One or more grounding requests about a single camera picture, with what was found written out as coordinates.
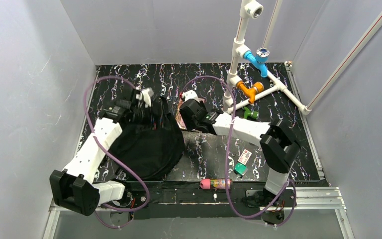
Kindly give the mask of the black student backpack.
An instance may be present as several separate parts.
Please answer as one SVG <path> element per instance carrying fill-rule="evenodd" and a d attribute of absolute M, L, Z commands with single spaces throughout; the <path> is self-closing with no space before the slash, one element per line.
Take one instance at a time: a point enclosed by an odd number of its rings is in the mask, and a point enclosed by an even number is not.
<path fill-rule="evenodd" d="M 124 126 L 108 151 L 142 180 L 161 181 L 181 159 L 185 142 L 167 99 L 156 97 L 152 107 L 160 108 L 156 125 Z"/>

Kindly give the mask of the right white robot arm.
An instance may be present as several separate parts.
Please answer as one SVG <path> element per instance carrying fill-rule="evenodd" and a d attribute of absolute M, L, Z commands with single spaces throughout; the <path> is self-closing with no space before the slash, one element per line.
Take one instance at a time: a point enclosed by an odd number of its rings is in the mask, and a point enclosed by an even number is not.
<path fill-rule="evenodd" d="M 301 150 L 297 137 L 282 120 L 259 122 L 233 117 L 221 111 L 209 112 L 202 102 L 195 99 L 185 101 L 179 112 L 187 130 L 230 135 L 261 148 L 269 172 L 254 206 L 266 205 L 280 194 Z"/>

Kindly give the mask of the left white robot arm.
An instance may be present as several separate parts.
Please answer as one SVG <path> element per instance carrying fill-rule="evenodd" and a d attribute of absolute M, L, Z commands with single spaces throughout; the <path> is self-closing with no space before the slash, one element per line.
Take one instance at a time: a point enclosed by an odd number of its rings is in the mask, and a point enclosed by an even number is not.
<path fill-rule="evenodd" d="M 121 200 L 126 186 L 117 181 L 94 184 L 103 158 L 126 126 L 151 126 L 161 115 L 151 88 L 127 88 L 101 110 L 92 132 L 63 170 L 54 170 L 50 185 L 56 205 L 89 216 L 98 206 Z"/>

